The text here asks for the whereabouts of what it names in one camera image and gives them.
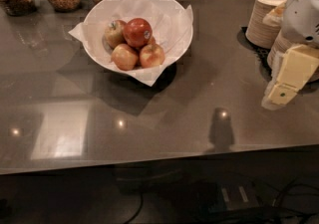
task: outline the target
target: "cable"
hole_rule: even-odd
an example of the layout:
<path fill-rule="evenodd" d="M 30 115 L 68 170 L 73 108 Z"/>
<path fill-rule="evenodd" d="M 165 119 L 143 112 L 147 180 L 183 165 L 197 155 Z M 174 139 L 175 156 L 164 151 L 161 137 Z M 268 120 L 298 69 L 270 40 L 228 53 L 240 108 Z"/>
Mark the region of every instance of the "cable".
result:
<path fill-rule="evenodd" d="M 300 212 L 300 211 L 297 211 L 297 210 L 294 210 L 294 209 L 290 209 L 290 208 L 286 208 L 286 207 L 275 207 L 275 206 L 273 206 L 272 208 L 273 209 L 277 209 L 279 211 L 291 212 L 291 213 L 294 213 L 294 214 L 297 214 L 297 215 L 301 215 L 301 216 L 305 216 L 306 215 L 306 213 L 304 213 L 304 212 Z"/>
<path fill-rule="evenodd" d="M 288 183 L 288 185 L 281 191 L 279 192 L 279 194 L 277 195 L 277 197 L 275 198 L 274 202 L 273 202 L 273 206 L 275 206 L 277 204 L 277 206 L 282 205 L 283 200 L 285 199 L 286 196 L 301 196 L 301 195 L 311 195 L 311 196 L 319 196 L 319 194 L 315 194 L 315 193 L 295 193 L 295 194 L 289 194 L 288 192 L 296 187 L 306 187 L 306 188 L 311 188 L 314 189 L 316 191 L 319 192 L 319 188 L 309 185 L 309 184 L 305 184 L 305 183 L 296 183 L 293 184 L 295 181 L 292 180 L 291 182 Z"/>
<path fill-rule="evenodd" d="M 140 205 L 139 205 L 138 210 L 136 211 L 136 213 L 129 220 L 127 220 L 123 224 L 130 224 L 131 221 L 133 221 L 135 218 L 137 218 L 139 216 L 139 214 L 141 213 L 143 205 L 144 205 L 143 194 L 140 193 Z"/>
<path fill-rule="evenodd" d="M 277 192 L 280 192 L 281 189 L 275 187 L 274 185 L 264 181 L 263 179 L 260 179 L 258 177 L 255 177 L 255 176 L 251 176 L 251 175 L 247 175 L 247 174 L 242 174 L 242 173 L 239 173 L 239 172 L 230 172 L 230 173 L 233 173 L 233 174 L 236 174 L 238 176 L 242 176 L 242 177 L 246 177 L 246 178 L 249 178 L 249 179 L 253 179 L 253 180 L 257 180 L 257 181 L 260 181 L 262 182 L 263 184 L 267 185 L 268 187 L 272 188 L 273 190 L 277 191 Z"/>

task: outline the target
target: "red apple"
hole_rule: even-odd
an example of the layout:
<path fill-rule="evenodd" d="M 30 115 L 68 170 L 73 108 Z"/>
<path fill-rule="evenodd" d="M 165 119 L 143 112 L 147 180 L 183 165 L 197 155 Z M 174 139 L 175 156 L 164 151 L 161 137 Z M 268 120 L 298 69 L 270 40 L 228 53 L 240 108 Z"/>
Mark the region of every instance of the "red apple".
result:
<path fill-rule="evenodd" d="M 159 66 L 164 60 L 164 51 L 158 44 L 147 44 L 140 51 L 140 63 L 143 68 Z"/>
<path fill-rule="evenodd" d="M 150 23 L 142 18 L 135 18 L 124 27 L 123 35 L 128 45 L 138 48 L 148 43 L 153 30 Z"/>
<path fill-rule="evenodd" d="M 121 70 L 132 70 L 139 60 L 139 54 L 127 44 L 119 44 L 111 54 L 111 60 Z"/>
<path fill-rule="evenodd" d="M 118 45 L 125 43 L 126 39 L 123 36 L 123 30 L 126 26 L 123 20 L 115 20 L 111 22 L 105 30 L 105 38 L 111 48 L 116 48 Z"/>

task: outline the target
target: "floor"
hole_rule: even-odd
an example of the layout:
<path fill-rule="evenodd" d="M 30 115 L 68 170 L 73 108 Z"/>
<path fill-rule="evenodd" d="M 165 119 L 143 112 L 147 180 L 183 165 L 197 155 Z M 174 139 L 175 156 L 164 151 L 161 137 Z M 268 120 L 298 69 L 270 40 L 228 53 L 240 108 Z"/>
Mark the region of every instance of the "floor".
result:
<path fill-rule="evenodd" d="M 265 151 L 2 175 L 0 223 L 319 223 L 316 160 Z"/>

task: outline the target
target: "countertop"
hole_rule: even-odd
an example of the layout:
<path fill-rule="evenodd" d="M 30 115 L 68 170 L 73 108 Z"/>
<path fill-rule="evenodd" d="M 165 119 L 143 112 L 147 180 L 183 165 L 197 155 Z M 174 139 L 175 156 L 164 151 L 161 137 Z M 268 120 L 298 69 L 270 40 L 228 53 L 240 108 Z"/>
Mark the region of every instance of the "countertop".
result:
<path fill-rule="evenodd" d="M 151 88 L 68 34 L 92 0 L 1 11 L 0 174 L 318 144 L 318 83 L 282 110 L 261 106 L 270 77 L 242 32 L 255 0 L 177 1 L 191 4 L 192 43 Z"/>

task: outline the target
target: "electrical outlet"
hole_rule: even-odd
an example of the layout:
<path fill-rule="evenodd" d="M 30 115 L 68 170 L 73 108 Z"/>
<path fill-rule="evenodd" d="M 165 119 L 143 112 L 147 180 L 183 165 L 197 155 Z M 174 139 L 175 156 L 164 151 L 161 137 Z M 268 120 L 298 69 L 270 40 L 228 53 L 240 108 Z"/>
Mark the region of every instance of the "electrical outlet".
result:
<path fill-rule="evenodd" d="M 220 187 L 227 211 L 259 207 L 251 185 L 221 185 Z"/>

